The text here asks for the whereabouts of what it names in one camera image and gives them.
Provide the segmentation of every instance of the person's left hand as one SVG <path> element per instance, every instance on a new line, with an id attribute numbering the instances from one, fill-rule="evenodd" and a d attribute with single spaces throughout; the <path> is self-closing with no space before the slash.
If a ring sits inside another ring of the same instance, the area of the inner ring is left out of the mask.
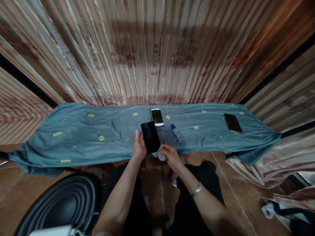
<path id="1" fill-rule="evenodd" d="M 134 142 L 134 152 L 132 156 L 135 158 L 140 159 L 141 161 L 144 159 L 145 155 L 147 154 L 147 149 L 144 145 L 143 134 L 139 137 L 139 132 L 135 131 L 135 142 Z"/>

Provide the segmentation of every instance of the blue cloth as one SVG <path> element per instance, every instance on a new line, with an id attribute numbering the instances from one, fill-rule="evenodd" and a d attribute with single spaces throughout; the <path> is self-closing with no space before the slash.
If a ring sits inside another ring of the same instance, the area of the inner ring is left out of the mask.
<path id="1" fill-rule="evenodd" d="M 151 108 L 161 108 L 163 114 L 165 128 L 158 131 L 161 142 L 175 147 L 179 154 L 240 152 L 237 158 L 247 165 L 253 165 L 281 137 L 280 133 L 265 126 L 240 104 L 96 107 L 64 103 L 42 122 L 33 138 L 20 149 L 9 153 L 9 159 L 40 168 L 129 160 L 133 152 L 135 130 L 141 132 L 140 125 L 151 121 Z M 224 113 L 237 117 L 243 133 L 235 134 L 228 129 Z M 171 124 L 184 136 L 183 143 L 174 141 L 176 137 Z M 46 169 L 44 174 L 48 175 L 49 170 Z"/>

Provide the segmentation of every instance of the tiled floor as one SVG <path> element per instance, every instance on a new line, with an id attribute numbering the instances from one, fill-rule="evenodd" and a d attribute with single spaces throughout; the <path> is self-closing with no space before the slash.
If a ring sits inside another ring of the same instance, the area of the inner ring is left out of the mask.
<path id="1" fill-rule="evenodd" d="M 0 150 L 11 151 L 13 148 L 8 150 L 8 147 L 2 146 Z M 280 188 L 262 189 L 247 181 L 224 161 L 225 154 L 222 152 L 194 153 L 184 155 L 184 159 L 187 164 L 196 166 L 200 165 L 202 159 L 216 165 L 226 208 L 247 235 L 290 235 L 277 219 L 268 220 L 260 210 L 263 203 L 261 197 L 272 193 L 283 194 Z M 108 174 L 123 163 L 103 164 L 100 167 Z M 49 186 L 68 174 L 64 172 L 57 178 L 46 178 L 27 175 L 11 163 L 0 167 L 0 235 L 11 236 L 32 203 Z M 142 192 L 152 220 L 164 213 L 170 216 L 171 222 L 174 219 L 180 192 L 171 185 L 170 174 L 167 163 L 156 158 L 146 159 L 141 165 Z M 154 235 L 161 235 L 161 231 L 156 231 Z"/>

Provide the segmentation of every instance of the phone screen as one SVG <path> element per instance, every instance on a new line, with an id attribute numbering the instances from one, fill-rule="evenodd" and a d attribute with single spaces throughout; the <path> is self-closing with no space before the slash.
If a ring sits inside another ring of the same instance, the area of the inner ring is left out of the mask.
<path id="1" fill-rule="evenodd" d="M 161 146 L 161 142 L 158 138 L 158 132 L 155 128 L 154 122 L 141 124 L 141 129 L 147 153 L 157 152 Z"/>
<path id="2" fill-rule="evenodd" d="M 230 115 L 230 114 L 224 114 L 224 117 L 225 117 L 225 120 L 226 120 L 226 123 L 227 123 L 229 130 L 235 131 L 238 133 L 243 133 L 243 131 L 240 127 L 240 124 L 237 121 L 236 116 Z"/>
<path id="3" fill-rule="evenodd" d="M 161 110 L 151 110 L 152 121 L 155 124 L 164 123 Z"/>

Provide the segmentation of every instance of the spray bottle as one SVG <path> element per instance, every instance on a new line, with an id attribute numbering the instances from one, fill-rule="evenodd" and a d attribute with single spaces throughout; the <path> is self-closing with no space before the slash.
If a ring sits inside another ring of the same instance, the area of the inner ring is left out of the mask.
<path id="1" fill-rule="evenodd" d="M 171 124 L 171 126 L 172 126 L 173 132 L 174 132 L 175 136 L 177 137 L 178 141 L 180 141 L 180 142 L 184 141 L 185 139 L 184 139 L 183 135 L 182 135 L 181 132 L 176 128 L 176 126 L 173 125 L 173 124 Z"/>

